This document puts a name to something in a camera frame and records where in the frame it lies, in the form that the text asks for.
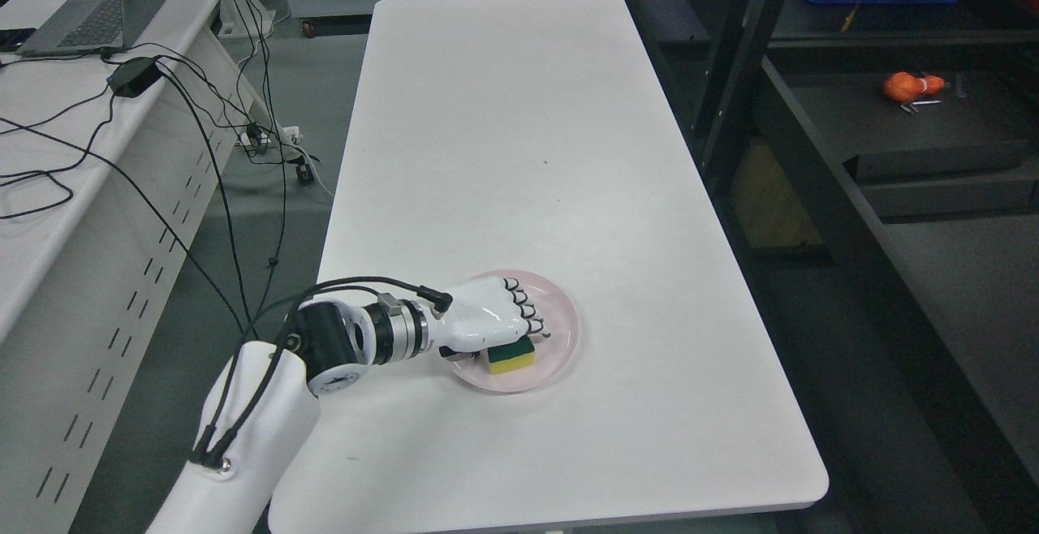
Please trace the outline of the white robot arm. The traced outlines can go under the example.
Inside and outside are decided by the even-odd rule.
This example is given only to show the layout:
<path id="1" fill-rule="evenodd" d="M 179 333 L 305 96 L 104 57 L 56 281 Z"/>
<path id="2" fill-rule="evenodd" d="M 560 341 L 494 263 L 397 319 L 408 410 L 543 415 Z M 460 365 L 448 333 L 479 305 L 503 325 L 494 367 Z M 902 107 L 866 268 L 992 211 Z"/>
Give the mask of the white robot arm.
<path id="1" fill-rule="evenodd" d="M 250 533 L 320 416 L 323 394 L 427 351 L 438 312 L 381 293 L 295 302 L 273 342 L 248 341 L 203 406 L 198 434 L 149 533 Z"/>

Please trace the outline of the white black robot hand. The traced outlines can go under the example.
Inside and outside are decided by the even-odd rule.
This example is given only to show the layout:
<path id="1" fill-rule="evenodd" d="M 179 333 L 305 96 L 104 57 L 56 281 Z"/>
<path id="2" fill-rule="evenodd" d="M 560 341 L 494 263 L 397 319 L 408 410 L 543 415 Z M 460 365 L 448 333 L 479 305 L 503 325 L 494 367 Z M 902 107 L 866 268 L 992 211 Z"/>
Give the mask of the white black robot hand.
<path id="1" fill-rule="evenodd" d="M 472 354 L 545 332 L 543 316 L 518 278 L 482 275 L 444 291 L 451 297 L 446 311 L 423 308 L 429 316 L 425 352 Z"/>

